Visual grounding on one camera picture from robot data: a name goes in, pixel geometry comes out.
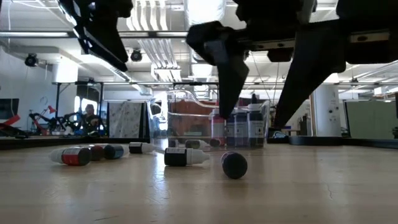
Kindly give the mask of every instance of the wooden table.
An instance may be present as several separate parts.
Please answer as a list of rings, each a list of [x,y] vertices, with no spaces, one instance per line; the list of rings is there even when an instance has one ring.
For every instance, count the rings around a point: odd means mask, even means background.
[[[395,150],[270,145],[241,152],[241,180],[223,152],[193,167],[158,152],[68,167],[51,150],[0,151],[1,223],[398,223]]]

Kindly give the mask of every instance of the fluorescent light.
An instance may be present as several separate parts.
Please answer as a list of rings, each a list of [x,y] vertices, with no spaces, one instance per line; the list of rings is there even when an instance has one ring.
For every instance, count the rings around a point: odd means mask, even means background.
[[[328,10],[335,10],[336,7],[317,7],[317,11],[328,11]]]
[[[158,37],[183,37],[188,35],[188,32],[158,32],[156,33]]]
[[[30,38],[30,37],[69,37],[68,32],[0,32],[2,38]]]

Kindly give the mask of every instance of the white bottle cap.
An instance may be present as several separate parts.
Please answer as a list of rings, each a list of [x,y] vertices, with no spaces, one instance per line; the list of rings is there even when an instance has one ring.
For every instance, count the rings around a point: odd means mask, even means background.
[[[202,164],[210,159],[210,155],[199,149],[187,149],[187,165]]]
[[[142,153],[150,153],[150,152],[153,152],[155,150],[160,151],[161,148],[157,147],[157,146],[155,146],[153,144],[142,143],[142,146],[141,146]]]
[[[49,158],[51,159],[51,161],[53,161],[53,162],[58,162],[58,163],[60,163],[60,164],[63,164],[63,161],[62,161],[62,154],[63,154],[63,151],[64,151],[65,149],[56,149],[56,150],[53,150],[51,153],[50,153],[50,155],[49,155]]]

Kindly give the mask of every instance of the white column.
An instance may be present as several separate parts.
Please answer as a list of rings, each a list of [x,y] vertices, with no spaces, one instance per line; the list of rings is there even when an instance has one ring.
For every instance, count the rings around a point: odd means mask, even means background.
[[[315,129],[318,137],[341,136],[338,86],[320,85],[313,92]]]

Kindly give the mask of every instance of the bottle label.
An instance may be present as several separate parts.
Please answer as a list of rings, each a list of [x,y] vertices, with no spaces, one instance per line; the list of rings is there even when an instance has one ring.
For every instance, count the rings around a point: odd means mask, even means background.
[[[249,122],[249,138],[263,138],[264,137],[264,122],[250,121]]]
[[[222,138],[224,136],[224,124],[223,123],[213,123],[211,129],[211,137]]]
[[[235,123],[235,137],[236,138],[247,138],[248,137],[248,123],[247,122],[236,122]]]
[[[185,154],[185,149],[183,149],[183,148],[167,148],[166,153]]]
[[[227,123],[226,125],[226,136],[227,138],[233,138],[235,135],[234,133],[234,124],[233,123]]]
[[[120,158],[120,157],[123,156],[123,154],[124,154],[124,150],[116,150],[116,151],[114,152],[114,158],[115,158],[115,159]]]
[[[64,150],[62,154],[62,162],[66,165],[78,166],[79,152],[80,152],[79,147]]]

